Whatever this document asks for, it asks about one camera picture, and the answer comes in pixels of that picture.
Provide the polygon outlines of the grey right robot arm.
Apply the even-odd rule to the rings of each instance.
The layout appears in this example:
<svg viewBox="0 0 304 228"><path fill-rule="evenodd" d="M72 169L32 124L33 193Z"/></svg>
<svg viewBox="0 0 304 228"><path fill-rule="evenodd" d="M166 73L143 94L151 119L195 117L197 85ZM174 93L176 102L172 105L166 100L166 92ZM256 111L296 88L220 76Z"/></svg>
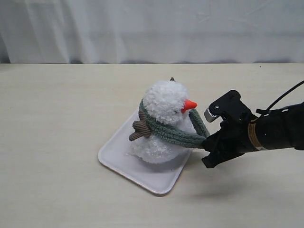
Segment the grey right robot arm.
<svg viewBox="0 0 304 228"><path fill-rule="evenodd" d="M224 120L221 129L203 143L209 155L202 158L207 168L248 152L294 148L304 149L304 104L290 105L256 118L252 113L243 123Z"/></svg>

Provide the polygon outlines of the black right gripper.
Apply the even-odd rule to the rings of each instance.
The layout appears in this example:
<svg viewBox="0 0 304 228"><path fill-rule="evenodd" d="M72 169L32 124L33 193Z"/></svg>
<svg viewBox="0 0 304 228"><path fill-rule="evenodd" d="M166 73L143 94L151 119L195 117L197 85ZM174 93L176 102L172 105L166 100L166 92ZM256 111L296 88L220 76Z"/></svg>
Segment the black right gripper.
<svg viewBox="0 0 304 228"><path fill-rule="evenodd" d="M202 148L210 152L201 159L206 168L215 168L245 153L258 151L248 136L248 124L253 118L248 114L242 114L237 121L223 118L221 129L202 142Z"/></svg>

